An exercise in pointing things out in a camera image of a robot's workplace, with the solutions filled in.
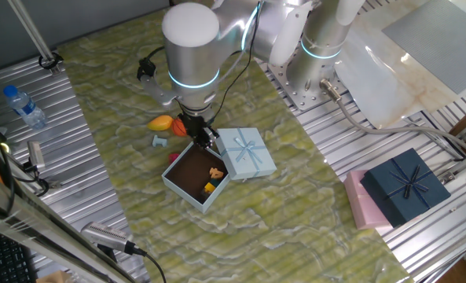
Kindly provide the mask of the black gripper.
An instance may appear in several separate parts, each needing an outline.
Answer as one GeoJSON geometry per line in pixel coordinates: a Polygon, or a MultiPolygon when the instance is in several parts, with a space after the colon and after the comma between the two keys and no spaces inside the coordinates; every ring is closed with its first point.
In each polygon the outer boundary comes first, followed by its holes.
{"type": "Polygon", "coordinates": [[[194,142],[202,148],[212,147],[215,139],[219,137],[202,116],[190,116],[183,112],[178,118],[182,121],[187,135],[194,138],[194,142]]]}

